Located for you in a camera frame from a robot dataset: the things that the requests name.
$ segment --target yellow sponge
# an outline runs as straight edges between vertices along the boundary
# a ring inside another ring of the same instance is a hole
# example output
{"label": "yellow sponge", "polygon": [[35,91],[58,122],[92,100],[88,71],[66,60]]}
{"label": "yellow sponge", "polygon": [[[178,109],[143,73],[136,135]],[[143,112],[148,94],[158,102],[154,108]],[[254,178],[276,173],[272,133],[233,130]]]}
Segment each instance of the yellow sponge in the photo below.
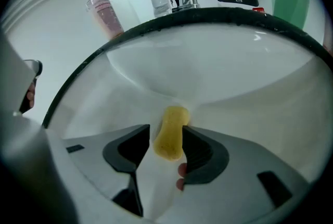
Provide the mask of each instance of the yellow sponge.
{"label": "yellow sponge", "polygon": [[183,156],[183,125],[189,122],[189,112],[181,106],[166,108],[162,127],[157,135],[153,149],[156,154],[169,160],[176,161]]}

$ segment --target red object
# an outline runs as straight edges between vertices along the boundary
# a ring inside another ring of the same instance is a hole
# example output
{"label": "red object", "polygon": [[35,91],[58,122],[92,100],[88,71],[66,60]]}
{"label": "red object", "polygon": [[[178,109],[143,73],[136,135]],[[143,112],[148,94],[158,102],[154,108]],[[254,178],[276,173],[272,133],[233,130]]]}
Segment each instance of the red object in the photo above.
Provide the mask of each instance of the red object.
{"label": "red object", "polygon": [[257,12],[261,12],[261,13],[265,13],[265,9],[263,7],[255,7],[252,10],[257,11]]}

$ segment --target plastic bottle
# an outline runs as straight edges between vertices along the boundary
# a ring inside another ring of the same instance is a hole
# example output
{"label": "plastic bottle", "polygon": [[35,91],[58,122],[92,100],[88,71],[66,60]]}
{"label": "plastic bottle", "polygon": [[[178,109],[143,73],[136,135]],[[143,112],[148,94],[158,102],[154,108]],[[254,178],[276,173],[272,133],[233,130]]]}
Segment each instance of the plastic bottle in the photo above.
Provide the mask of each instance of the plastic bottle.
{"label": "plastic bottle", "polygon": [[124,32],[111,6],[110,0],[89,0],[86,6],[93,13],[109,40]]}

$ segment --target pink bottle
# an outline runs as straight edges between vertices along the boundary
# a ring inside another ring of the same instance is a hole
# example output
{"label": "pink bottle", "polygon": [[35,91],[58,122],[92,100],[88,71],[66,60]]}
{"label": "pink bottle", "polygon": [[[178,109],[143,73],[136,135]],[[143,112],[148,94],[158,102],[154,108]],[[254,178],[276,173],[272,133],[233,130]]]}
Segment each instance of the pink bottle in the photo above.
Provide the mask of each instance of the pink bottle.
{"label": "pink bottle", "polygon": [[105,31],[109,40],[124,32],[111,6],[110,0],[89,0],[86,5]]}

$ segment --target white wall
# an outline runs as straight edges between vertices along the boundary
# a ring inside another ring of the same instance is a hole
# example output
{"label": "white wall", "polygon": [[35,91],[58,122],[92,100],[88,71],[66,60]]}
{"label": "white wall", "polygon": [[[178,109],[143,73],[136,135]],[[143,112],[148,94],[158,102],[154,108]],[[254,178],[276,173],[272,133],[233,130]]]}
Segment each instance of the white wall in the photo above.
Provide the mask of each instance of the white wall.
{"label": "white wall", "polygon": [[[43,63],[35,105],[25,114],[39,123],[70,74],[107,42],[86,10],[87,1],[49,0],[28,12],[7,34],[22,59]],[[150,0],[111,1],[125,30],[154,18]]]}

